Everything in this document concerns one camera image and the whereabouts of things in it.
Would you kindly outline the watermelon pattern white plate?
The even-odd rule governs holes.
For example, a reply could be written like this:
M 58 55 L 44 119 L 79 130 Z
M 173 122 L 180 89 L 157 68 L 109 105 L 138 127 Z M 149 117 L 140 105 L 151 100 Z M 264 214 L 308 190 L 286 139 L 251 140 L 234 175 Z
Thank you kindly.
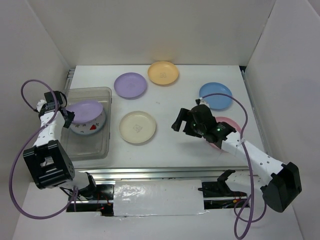
M 103 110 L 98 117 L 86 123 L 72 123 L 71 131 L 75 134 L 88 136 L 99 132 L 106 123 L 106 113 Z

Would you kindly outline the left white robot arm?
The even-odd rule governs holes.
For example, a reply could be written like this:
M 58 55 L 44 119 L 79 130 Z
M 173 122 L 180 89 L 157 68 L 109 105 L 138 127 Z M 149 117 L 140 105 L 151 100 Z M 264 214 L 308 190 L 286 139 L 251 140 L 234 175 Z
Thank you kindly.
M 63 104 L 67 101 L 64 93 L 54 91 L 44 94 L 36 110 L 41 126 L 33 146 L 23 151 L 23 159 L 39 189 L 78 188 L 78 194 L 87 200 L 97 197 L 99 187 L 87 172 L 78 172 L 64 150 L 61 141 L 62 131 L 68 129 L 75 117 Z

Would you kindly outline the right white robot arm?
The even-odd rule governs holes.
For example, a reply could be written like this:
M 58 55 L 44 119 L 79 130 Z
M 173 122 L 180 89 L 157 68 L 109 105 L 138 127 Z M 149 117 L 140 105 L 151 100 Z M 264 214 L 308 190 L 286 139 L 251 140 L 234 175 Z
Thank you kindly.
M 217 121 L 209 107 L 197 105 L 188 110 L 181 108 L 171 128 L 178 132 L 185 122 L 186 135 L 204 138 L 208 143 L 245 161 L 263 182 L 262 198 L 278 213 L 282 213 L 302 192 L 299 168 L 272 158 L 243 139 L 230 124 Z

